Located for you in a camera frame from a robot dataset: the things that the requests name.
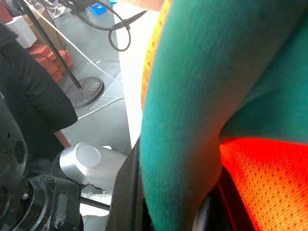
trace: round base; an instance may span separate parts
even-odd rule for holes
[[[104,91],[104,83],[97,77],[86,77],[79,80],[82,86],[78,89],[74,84],[69,86],[65,93],[75,109],[85,107],[98,99]]]

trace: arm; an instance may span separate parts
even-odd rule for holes
[[[122,1],[153,11],[159,11],[164,3],[164,0],[122,0]]]
[[[174,0],[141,131],[141,172],[157,231],[191,230],[220,175],[219,134],[307,6],[292,0]]]

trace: orange fabric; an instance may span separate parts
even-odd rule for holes
[[[164,3],[145,58],[142,108],[171,3]],[[257,231],[308,231],[308,145],[236,139],[220,151]]]
[[[144,102],[145,102],[145,95],[146,91],[148,89],[148,83],[150,81],[150,74],[152,65],[155,59],[156,50],[158,47],[159,39],[161,36],[161,33],[163,31],[170,6],[172,4],[172,0],[165,0],[164,5],[160,11],[160,15],[158,17],[155,29],[153,31],[148,52],[145,56],[144,66],[143,66],[143,78],[142,78],[142,90],[141,90],[141,106],[142,109],[144,108]]]

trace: black cable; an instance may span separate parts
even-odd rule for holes
[[[78,18],[80,18],[83,22],[85,22],[86,24],[88,24],[89,26],[95,28],[95,29],[98,29],[98,30],[104,30],[104,31],[109,31],[108,33],[108,39],[109,39],[109,42],[110,42],[110,45],[116,50],[116,51],[126,51],[129,46],[130,46],[130,43],[131,43],[131,35],[130,35],[130,26],[129,24],[135,22],[137,19],[139,19],[141,16],[143,16],[147,11],[142,11],[128,19],[122,19],[121,16],[119,16],[113,9],[112,7],[110,7],[109,5],[103,3],[103,2],[100,2],[100,1],[96,1],[95,3],[99,3],[101,5],[103,5],[104,7],[106,7],[108,10],[110,10],[113,14],[115,14],[120,20],[121,22],[113,25],[112,27],[102,27],[102,26],[98,26],[98,25],[95,25],[93,24],[92,22],[88,21],[87,19],[85,19],[83,16],[80,15],[80,13],[74,8],[72,7],[72,5],[67,2],[67,0],[63,0],[63,2],[65,2],[64,6],[65,7],[68,7],[70,8],[74,14],[77,15]],[[115,44],[113,43],[112,39],[111,39],[111,34],[113,31],[115,30],[119,30],[119,29],[122,29],[122,28],[126,28],[127,32],[128,32],[128,45],[127,47],[125,47],[124,49],[119,49],[118,47],[115,46]]]

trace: red brick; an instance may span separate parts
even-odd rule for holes
[[[65,72],[64,67],[60,66],[60,67],[58,67],[58,68],[59,68],[59,71],[60,71],[61,74],[63,74],[63,73]]]
[[[60,50],[59,51],[59,54],[61,55],[61,57],[65,60],[65,59],[67,59],[71,54],[70,54],[70,52],[69,51],[67,51],[66,50],[66,52],[65,52],[65,50]]]
[[[61,66],[61,63],[57,59],[53,61],[53,64],[55,64],[57,67]]]
[[[34,58],[44,58],[49,52],[50,48],[47,45],[34,44],[29,50]]]
[[[62,75],[59,71],[56,71],[56,72],[52,75],[52,79],[53,79],[55,82],[59,82],[62,78],[63,78],[63,75]]]
[[[52,66],[53,66],[53,63],[52,63],[52,62],[49,62],[49,63],[47,63],[46,65],[44,65],[43,67],[44,67],[46,70],[49,70]]]
[[[46,58],[49,60],[49,61],[53,61],[56,59],[56,55],[50,51],[47,55],[46,55]]]
[[[71,56],[68,56],[67,59],[65,59],[65,62],[67,63],[67,62],[69,62],[71,60],[72,60]]]
[[[72,59],[66,63],[66,65],[67,65],[68,67],[71,67],[73,64],[74,64],[74,62],[73,62]]]
[[[49,63],[49,60],[44,57],[44,58],[36,58],[35,59],[39,64],[41,64],[42,66],[46,65]]]
[[[50,75],[53,75],[58,70],[56,65],[53,65],[51,68],[49,68],[47,71]]]

